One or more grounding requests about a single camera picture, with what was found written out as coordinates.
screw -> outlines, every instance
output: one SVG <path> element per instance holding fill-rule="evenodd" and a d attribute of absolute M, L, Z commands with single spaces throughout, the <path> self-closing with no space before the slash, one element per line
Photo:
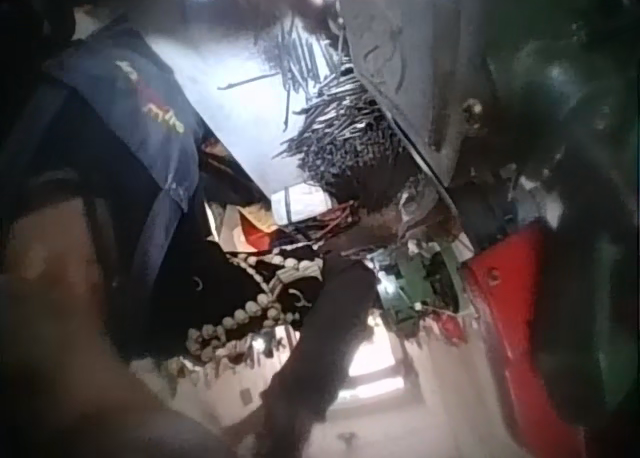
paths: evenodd
<path fill-rule="evenodd" d="M 487 281 L 489 282 L 489 286 L 498 286 L 500 284 L 500 272 L 497 268 L 489 268 Z"/>

